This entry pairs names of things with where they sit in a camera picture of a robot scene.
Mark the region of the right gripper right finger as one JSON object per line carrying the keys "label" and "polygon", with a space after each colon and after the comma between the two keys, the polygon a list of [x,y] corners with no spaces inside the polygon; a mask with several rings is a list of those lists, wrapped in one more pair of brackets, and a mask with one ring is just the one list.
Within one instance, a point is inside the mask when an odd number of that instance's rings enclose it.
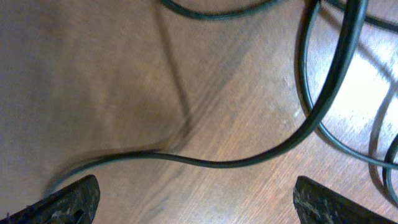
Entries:
{"label": "right gripper right finger", "polygon": [[301,223],[396,224],[306,176],[297,178],[293,203]]}

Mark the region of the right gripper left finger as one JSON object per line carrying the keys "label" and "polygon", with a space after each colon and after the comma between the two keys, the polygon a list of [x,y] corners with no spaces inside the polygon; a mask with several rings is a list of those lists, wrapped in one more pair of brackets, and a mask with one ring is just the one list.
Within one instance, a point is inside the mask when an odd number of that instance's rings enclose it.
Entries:
{"label": "right gripper left finger", "polygon": [[1,220],[8,223],[92,224],[100,201],[100,187],[94,175],[64,187],[35,204]]}

